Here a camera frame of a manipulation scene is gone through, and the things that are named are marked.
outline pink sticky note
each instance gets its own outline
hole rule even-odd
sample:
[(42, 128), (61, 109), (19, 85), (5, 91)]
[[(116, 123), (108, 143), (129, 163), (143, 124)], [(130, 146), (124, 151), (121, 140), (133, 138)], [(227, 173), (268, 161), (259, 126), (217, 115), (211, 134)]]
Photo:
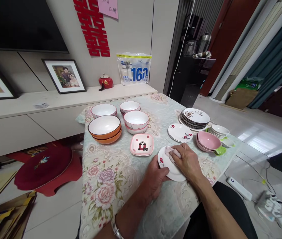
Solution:
[(98, 0), (99, 12), (118, 19), (117, 0)]

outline white floor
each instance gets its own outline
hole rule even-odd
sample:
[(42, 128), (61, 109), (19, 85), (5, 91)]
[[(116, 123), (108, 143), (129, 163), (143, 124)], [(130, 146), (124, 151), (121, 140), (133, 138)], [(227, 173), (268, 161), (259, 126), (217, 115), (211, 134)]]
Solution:
[[(256, 182), (261, 181), (261, 177), (240, 158), (250, 162), (265, 178), (265, 168), (269, 165), (266, 161), (268, 155), (282, 152), (282, 118), (259, 110), (248, 110), (247, 113), (233, 110), (200, 96), (194, 107), (208, 113), (214, 123), (228, 128), (231, 134), (245, 142), (226, 175), (243, 184), (253, 194), (253, 200), (257, 200), (266, 187)], [(16, 162), (2, 170), (18, 170), (21, 165), (22, 163)], [(267, 172), (269, 182), (282, 200), (282, 172), (273, 168), (269, 168)], [(225, 180), (226, 176), (223, 175), (220, 181), (226, 184)], [(0, 204), (23, 193), (12, 181), (0, 194)], [(55, 196), (47, 198), (38, 194), (24, 239), (75, 238), (79, 226), (81, 195), (81, 179), (64, 185)], [(282, 238), (282, 229), (275, 222), (262, 221), (254, 210), (253, 202), (246, 202), (246, 205), (260, 239)]]

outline bracelet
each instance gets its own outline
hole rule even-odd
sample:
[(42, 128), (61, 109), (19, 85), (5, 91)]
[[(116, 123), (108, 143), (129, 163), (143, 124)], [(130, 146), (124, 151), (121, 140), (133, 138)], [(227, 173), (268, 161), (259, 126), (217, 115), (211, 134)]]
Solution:
[(112, 230), (113, 230), (113, 232), (114, 232), (114, 235), (115, 235), (115, 237), (117, 238), (117, 239), (124, 239), (122, 236), (121, 236), (121, 234), (120, 234), (120, 232), (119, 232), (119, 229), (117, 228), (117, 225), (115, 224), (115, 216), (116, 216), (117, 214), (115, 214), (114, 215), (114, 217), (111, 219), (111, 227), (112, 227)]

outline plastic package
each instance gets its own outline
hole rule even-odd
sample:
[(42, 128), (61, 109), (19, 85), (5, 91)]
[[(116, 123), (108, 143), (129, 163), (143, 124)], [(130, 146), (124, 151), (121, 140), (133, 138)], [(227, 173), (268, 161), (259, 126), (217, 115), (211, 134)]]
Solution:
[(241, 80), (241, 82), (237, 85), (237, 88), (243, 88), (243, 89), (250, 89), (250, 90), (258, 90), (262, 83), (264, 78), (260, 77), (251, 77), (251, 78), (244, 78)]
[(117, 63), (122, 85), (147, 83), (151, 66), (151, 55), (143, 53), (117, 53)]

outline hand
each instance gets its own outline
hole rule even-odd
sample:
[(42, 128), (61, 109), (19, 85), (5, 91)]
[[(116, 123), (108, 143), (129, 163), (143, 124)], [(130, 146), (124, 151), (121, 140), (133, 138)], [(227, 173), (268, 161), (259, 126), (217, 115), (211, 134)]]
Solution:
[(158, 163), (158, 155), (155, 155), (150, 162), (147, 171), (144, 174), (144, 178), (138, 188), (141, 191), (141, 195), (145, 196), (147, 204), (156, 199), (161, 190), (162, 183), (169, 180), (166, 176), (169, 173), (169, 168), (161, 168)]
[(205, 178), (198, 161), (198, 156), (192, 149), (186, 144), (180, 144), (172, 146), (173, 149), (178, 150), (181, 154), (181, 158), (170, 152), (176, 165), (180, 168), (183, 174), (189, 179), (193, 184), (196, 184), (198, 180)]

